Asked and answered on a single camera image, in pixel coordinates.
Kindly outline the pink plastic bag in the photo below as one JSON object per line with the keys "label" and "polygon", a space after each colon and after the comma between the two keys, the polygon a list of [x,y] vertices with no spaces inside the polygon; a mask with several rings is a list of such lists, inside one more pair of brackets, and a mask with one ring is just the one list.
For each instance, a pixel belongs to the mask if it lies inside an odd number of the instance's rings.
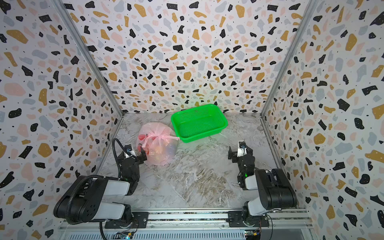
{"label": "pink plastic bag", "polygon": [[169,126],[147,123],[138,133],[136,148],[138,152],[145,152],[147,165],[164,166],[175,157],[179,140]]}

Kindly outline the green plastic basket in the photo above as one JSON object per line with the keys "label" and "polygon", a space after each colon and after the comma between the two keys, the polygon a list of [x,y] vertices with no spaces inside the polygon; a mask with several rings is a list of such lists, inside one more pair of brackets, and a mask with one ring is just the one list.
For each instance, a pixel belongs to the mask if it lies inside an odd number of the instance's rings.
{"label": "green plastic basket", "polygon": [[177,137],[184,143],[219,134],[228,126],[220,108],[213,104],[174,113],[171,122]]}

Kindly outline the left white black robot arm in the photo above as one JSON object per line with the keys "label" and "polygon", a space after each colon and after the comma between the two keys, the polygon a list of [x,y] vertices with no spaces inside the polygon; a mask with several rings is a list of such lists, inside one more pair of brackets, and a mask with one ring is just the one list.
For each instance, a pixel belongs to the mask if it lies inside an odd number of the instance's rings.
{"label": "left white black robot arm", "polygon": [[103,201],[107,196],[131,196],[140,181],[140,165],[147,160],[144,150],[122,152],[118,158],[119,178],[99,175],[79,176],[54,207],[56,218],[68,224],[108,221],[106,228],[138,228],[131,206]]}

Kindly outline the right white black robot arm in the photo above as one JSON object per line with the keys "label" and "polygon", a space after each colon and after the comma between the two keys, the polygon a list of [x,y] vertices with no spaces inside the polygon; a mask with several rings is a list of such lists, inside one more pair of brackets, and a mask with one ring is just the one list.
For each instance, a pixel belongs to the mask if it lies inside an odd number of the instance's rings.
{"label": "right white black robot arm", "polygon": [[239,142],[238,149],[229,149],[228,159],[238,165],[237,181],[244,191],[258,191],[258,196],[245,202],[239,212],[229,212],[231,227],[262,226],[270,212],[295,208],[298,199],[282,169],[265,170],[255,165],[253,150],[245,142]]}

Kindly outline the small circuit board left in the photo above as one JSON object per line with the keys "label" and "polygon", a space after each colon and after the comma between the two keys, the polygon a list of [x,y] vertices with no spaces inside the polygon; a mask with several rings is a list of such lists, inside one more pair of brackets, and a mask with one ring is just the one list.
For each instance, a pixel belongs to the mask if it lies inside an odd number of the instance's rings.
{"label": "small circuit board left", "polygon": [[132,240],[134,238],[134,232],[118,232],[115,234],[116,240]]}

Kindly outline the small circuit board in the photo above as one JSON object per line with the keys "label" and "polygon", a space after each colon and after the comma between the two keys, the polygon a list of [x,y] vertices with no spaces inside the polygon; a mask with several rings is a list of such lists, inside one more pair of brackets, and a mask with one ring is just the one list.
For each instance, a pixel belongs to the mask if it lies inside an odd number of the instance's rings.
{"label": "small circuit board", "polygon": [[260,230],[245,231],[245,238],[246,240],[260,240],[261,231]]}
{"label": "small circuit board", "polygon": [[134,238],[134,232],[118,232],[115,234],[116,240],[132,240]]}

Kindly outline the small circuit board right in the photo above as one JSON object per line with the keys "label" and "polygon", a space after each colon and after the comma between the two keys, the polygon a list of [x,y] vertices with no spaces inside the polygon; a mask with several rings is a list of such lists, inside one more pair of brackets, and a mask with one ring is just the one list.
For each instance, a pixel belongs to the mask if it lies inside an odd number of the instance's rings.
{"label": "small circuit board right", "polygon": [[260,230],[245,231],[245,238],[246,240],[260,240],[261,231]]}

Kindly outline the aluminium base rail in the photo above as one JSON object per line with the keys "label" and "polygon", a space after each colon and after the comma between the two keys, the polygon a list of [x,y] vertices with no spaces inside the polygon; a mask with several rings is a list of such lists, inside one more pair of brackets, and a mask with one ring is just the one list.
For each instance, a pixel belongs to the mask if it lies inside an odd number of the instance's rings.
{"label": "aluminium base rail", "polygon": [[263,225],[231,227],[229,212],[240,209],[134,210],[138,228],[106,228],[105,222],[59,227],[60,240],[116,240],[118,232],[134,232],[133,240],[245,240],[245,231],[261,231],[261,240],[315,240],[304,209],[270,212]]}

